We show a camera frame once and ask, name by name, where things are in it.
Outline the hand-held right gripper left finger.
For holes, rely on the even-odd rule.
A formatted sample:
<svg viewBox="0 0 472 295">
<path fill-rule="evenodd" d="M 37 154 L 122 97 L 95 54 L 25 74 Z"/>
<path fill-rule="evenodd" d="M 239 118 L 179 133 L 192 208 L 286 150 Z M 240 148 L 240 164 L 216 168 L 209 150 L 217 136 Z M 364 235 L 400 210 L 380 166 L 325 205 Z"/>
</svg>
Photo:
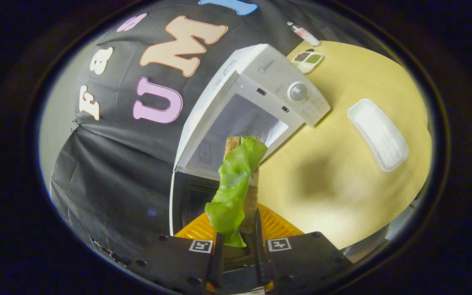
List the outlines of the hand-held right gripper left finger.
<svg viewBox="0 0 472 295">
<path fill-rule="evenodd" d="M 176 235 L 150 239 L 129 269 L 170 295 L 211 295 L 222 287 L 223 243 L 202 213 Z"/>
</svg>

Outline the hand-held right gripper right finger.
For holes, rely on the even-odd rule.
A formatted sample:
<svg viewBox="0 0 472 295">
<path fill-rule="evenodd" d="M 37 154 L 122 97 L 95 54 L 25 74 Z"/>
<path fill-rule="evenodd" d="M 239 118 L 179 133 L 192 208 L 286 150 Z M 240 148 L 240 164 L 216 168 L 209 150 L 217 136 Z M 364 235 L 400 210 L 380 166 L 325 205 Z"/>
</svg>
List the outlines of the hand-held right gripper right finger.
<svg viewBox="0 0 472 295">
<path fill-rule="evenodd" d="M 325 293 L 352 267 L 321 232 L 305 234 L 262 204 L 255 237 L 257 280 L 266 293 Z"/>
</svg>

